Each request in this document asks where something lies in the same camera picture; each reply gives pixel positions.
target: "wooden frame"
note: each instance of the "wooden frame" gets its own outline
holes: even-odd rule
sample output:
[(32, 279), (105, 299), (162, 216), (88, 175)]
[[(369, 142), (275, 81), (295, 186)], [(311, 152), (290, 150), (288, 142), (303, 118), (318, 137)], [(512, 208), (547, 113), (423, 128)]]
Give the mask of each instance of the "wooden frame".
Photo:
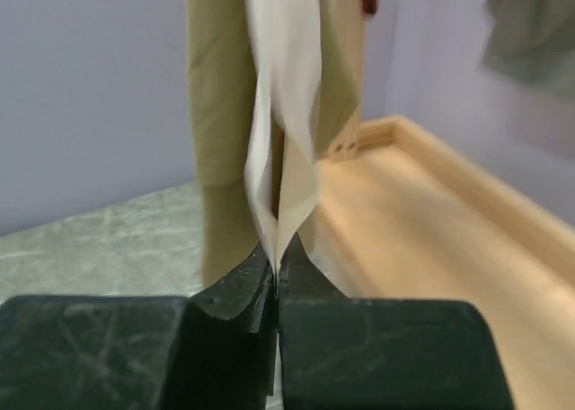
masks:
[[(363, 22), (358, 0), (334, 12), (356, 16), (341, 42), (360, 79), (364, 38), (346, 36)], [(318, 251), (333, 273), (357, 296), (472, 302), (517, 408), (575, 408), (573, 230), (404, 117), (354, 115), (345, 142), (351, 154), (333, 146), (320, 163)]]

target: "white wall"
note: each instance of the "white wall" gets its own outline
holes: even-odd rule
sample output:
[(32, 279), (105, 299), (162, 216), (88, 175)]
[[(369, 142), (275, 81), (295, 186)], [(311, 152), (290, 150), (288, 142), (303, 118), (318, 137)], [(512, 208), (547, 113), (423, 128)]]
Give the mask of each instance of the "white wall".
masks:
[[(0, 235), (193, 177), (185, 23), (185, 0), (0, 0)], [(371, 117), (390, 27), (369, 25)]]
[(575, 225), (575, 97), (512, 84), (480, 64), (485, 0), (397, 0), (385, 113), (402, 113)]

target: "marbled floor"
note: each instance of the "marbled floor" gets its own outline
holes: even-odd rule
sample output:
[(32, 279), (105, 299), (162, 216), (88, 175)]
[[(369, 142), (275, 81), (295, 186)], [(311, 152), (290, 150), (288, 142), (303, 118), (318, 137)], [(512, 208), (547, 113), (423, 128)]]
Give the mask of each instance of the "marbled floor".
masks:
[[(16, 294), (192, 295), (201, 200), (189, 183), (0, 238), (0, 301)], [(329, 268), (313, 256), (336, 285)], [(279, 375), (268, 408), (282, 408)]]

